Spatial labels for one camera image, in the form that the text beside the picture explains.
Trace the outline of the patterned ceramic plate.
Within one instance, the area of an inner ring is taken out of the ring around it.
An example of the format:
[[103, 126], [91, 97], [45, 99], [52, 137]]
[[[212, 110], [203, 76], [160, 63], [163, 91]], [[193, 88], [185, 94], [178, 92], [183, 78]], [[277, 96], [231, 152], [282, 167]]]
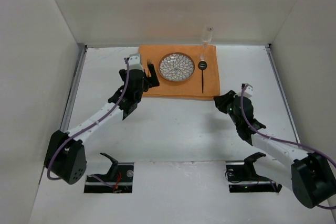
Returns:
[[195, 71], [195, 63], [187, 54], [169, 53], [159, 61], [159, 73], [167, 81], [183, 82], [188, 80]]

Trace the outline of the orange cloth placemat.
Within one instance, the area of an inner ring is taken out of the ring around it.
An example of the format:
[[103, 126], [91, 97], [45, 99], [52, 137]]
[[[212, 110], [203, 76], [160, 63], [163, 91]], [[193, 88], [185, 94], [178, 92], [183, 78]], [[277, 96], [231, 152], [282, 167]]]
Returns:
[[[167, 81], [159, 73], [159, 61], [165, 55], [174, 52], [187, 54], [195, 63], [195, 71], [186, 81]], [[201, 52], [201, 45], [141, 45], [138, 49], [138, 53], [142, 57], [142, 64], [146, 73], [149, 74], [147, 60], [151, 59], [160, 82], [158, 87], [150, 88], [144, 95], [146, 97], [171, 97], [198, 100], [211, 100], [214, 96], [220, 95], [221, 89], [216, 47], [209, 45], [205, 51], [207, 69], [204, 71], [204, 93], [202, 93], [201, 87], [201, 71], [197, 66]]]

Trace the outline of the black slotted spoon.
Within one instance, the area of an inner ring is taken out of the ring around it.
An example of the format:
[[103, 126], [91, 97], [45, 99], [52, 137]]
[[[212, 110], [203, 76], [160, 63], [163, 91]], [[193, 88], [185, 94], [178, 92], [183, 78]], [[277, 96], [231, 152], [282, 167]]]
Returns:
[[202, 93], [204, 93], [204, 71], [207, 69], [207, 62], [201, 60], [198, 63], [198, 68], [201, 71], [201, 87], [202, 87]]

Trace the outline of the clear wine glass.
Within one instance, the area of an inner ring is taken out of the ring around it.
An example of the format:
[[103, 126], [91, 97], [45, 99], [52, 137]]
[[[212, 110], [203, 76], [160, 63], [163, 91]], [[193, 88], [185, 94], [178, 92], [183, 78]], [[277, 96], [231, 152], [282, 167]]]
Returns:
[[201, 36], [201, 40], [202, 40], [202, 52], [199, 55], [199, 60], [200, 61], [205, 61], [205, 58], [206, 58], [205, 51], [206, 51], [206, 48], [207, 48], [208, 44], [212, 40], [212, 34], [213, 34], [213, 27], [212, 26], [208, 25], [208, 26], [205, 26], [203, 28], [202, 36]]

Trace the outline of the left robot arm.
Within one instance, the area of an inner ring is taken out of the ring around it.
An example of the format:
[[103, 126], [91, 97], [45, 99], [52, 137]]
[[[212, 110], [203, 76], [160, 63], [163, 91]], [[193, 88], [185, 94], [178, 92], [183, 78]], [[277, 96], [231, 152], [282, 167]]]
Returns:
[[124, 84], [96, 114], [67, 132], [57, 130], [51, 135], [44, 161], [49, 180], [63, 180], [73, 185], [84, 175], [85, 142], [107, 123], [126, 119], [138, 107], [143, 93], [160, 85], [154, 64], [148, 62], [147, 67], [149, 75], [140, 69], [121, 69], [119, 75]]

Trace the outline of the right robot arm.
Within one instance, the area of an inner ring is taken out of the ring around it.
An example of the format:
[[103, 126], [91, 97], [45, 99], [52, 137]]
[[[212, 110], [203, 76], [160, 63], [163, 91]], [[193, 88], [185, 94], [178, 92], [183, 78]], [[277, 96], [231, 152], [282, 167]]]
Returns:
[[216, 108], [230, 116], [238, 136], [259, 152], [244, 160], [245, 181], [264, 177], [290, 189], [297, 200], [311, 209], [335, 195], [335, 162], [320, 151], [290, 141], [279, 141], [266, 134], [266, 126], [254, 117], [252, 88], [241, 94], [229, 91], [215, 96]]

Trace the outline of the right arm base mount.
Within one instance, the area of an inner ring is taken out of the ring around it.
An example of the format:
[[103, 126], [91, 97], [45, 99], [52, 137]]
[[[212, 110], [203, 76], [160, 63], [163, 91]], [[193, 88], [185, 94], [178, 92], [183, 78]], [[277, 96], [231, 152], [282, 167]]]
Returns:
[[230, 193], [279, 193], [282, 190], [281, 184], [256, 173], [255, 163], [262, 157], [266, 154], [257, 152], [243, 161], [226, 163], [225, 178]]

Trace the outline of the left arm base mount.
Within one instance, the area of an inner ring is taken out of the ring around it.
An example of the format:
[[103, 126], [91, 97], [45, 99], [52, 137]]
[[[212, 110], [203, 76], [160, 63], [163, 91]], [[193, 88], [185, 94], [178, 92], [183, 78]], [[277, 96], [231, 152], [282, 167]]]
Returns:
[[88, 166], [83, 192], [85, 194], [130, 194], [133, 191], [134, 163], [120, 163], [106, 153], [108, 161]]

